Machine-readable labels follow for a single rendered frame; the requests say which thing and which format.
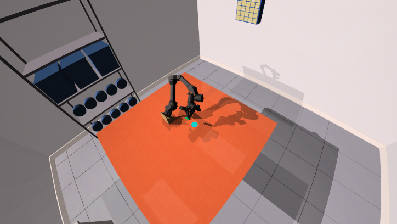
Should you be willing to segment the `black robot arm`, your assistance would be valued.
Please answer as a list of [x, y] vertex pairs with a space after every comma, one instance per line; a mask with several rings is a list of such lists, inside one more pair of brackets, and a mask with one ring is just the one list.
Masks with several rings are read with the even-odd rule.
[[[178, 103], [175, 101], [175, 86], [177, 84], [177, 81], [181, 81], [189, 90], [189, 92], [187, 93], [187, 95], [189, 95], [188, 100], [196, 101], [196, 102], [203, 102], [204, 100], [203, 94], [198, 93], [197, 87], [187, 82], [187, 80], [183, 78], [182, 75], [173, 75], [173, 76], [171, 75], [168, 77], [168, 82], [170, 84], [170, 101], [168, 105], [165, 106], [166, 109], [163, 113], [166, 117], [171, 117], [172, 111], [176, 110], [177, 108]], [[191, 102], [189, 107], [191, 109], [197, 110], [200, 108], [200, 105], [196, 105], [196, 103], [193, 104]]]

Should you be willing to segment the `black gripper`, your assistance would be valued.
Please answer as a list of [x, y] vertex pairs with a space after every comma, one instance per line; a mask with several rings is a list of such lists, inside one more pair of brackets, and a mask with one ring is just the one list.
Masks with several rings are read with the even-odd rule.
[[[191, 101], [191, 100], [189, 100], [189, 101], [187, 101], [187, 106], [186, 107], [184, 107], [184, 106], [179, 106], [179, 109], [180, 110], [184, 110], [185, 112], [186, 112], [186, 115], [187, 115], [187, 118], [191, 118], [191, 116], [192, 116], [192, 114], [195, 112], [195, 109], [191, 109], [190, 107], [189, 107], [189, 105], [190, 105], [190, 103], [195, 103], [195, 101]], [[189, 111], [190, 110], [190, 111]], [[197, 109], [197, 111], [201, 111], [201, 109], [199, 108], [199, 109]], [[190, 113], [189, 113], [190, 112]]]

